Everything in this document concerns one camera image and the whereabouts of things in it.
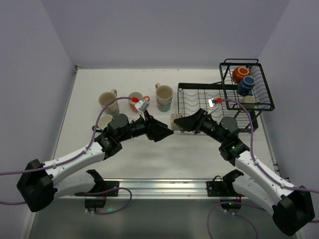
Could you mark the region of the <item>orange ceramic mug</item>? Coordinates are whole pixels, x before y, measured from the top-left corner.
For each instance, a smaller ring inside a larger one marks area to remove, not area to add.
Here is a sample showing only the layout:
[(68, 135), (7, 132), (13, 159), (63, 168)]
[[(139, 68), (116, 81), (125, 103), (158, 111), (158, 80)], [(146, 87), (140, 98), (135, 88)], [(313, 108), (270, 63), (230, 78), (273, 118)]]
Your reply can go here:
[(129, 94), (129, 97), (131, 98), (130, 100), (128, 100), (129, 106), (130, 106), (131, 110), (135, 113), (138, 112), (138, 110), (135, 108), (135, 104), (138, 102), (138, 100), (144, 99), (144, 100), (147, 100), (148, 102), (150, 101), (149, 96), (143, 96), (139, 92), (132, 92)]

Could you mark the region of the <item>tall floral cream mug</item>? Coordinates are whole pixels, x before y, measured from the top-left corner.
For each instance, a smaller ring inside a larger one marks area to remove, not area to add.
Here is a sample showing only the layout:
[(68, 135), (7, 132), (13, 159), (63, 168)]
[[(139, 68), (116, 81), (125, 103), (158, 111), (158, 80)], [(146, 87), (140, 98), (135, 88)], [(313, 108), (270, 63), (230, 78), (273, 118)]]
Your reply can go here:
[(173, 89), (170, 86), (161, 85), (160, 83), (157, 83), (155, 88), (158, 110), (160, 112), (168, 112), (173, 99)]

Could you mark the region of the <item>beige ceramic mug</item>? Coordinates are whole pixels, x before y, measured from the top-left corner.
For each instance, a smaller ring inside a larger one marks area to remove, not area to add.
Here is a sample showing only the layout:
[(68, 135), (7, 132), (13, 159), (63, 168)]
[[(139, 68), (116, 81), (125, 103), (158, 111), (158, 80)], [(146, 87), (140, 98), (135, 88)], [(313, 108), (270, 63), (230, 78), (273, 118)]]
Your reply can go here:
[(117, 101), (114, 101), (117, 98), (117, 90), (112, 89), (110, 92), (104, 92), (98, 98), (98, 102), (102, 108), (108, 105), (104, 109), (104, 113), (107, 115), (115, 116), (120, 113), (119, 105)]

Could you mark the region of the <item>teal ceramic cup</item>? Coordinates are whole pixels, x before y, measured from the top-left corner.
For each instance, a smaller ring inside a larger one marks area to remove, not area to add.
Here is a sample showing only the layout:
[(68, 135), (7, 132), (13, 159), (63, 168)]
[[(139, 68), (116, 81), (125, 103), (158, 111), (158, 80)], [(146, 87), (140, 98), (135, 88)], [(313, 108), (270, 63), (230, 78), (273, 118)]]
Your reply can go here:
[(102, 132), (107, 126), (108, 124), (113, 120), (113, 116), (112, 115), (104, 115), (101, 116), (100, 119), (98, 120), (97, 125), (92, 126), (92, 131), (96, 131), (96, 132)]

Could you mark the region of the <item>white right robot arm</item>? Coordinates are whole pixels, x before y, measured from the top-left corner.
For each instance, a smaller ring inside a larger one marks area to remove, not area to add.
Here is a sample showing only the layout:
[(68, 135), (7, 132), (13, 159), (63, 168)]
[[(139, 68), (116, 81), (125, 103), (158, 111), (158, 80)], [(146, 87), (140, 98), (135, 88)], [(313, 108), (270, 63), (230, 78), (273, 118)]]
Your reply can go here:
[(267, 211), (279, 230), (292, 236), (315, 218), (311, 190), (296, 187), (263, 164), (239, 138), (237, 121), (215, 121), (205, 110), (191, 116), (171, 115), (174, 130), (204, 133), (218, 141), (222, 158), (237, 169), (229, 173), (232, 189)]

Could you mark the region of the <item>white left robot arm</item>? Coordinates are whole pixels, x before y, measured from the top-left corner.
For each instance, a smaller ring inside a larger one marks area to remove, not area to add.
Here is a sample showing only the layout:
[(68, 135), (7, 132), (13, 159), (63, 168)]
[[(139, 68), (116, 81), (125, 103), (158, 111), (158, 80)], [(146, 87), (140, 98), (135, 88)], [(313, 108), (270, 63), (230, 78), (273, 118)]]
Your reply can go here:
[(41, 163), (35, 159), (29, 162), (17, 189), (32, 212), (38, 212), (55, 198), (68, 194), (91, 194), (93, 188), (102, 186), (98, 173), (88, 170), (77, 182), (71, 178), (73, 173), (114, 156), (123, 148), (123, 141), (145, 135), (149, 140), (158, 142), (172, 134), (166, 124), (149, 113), (133, 121), (129, 121), (125, 114), (116, 115), (87, 146), (55, 160)]

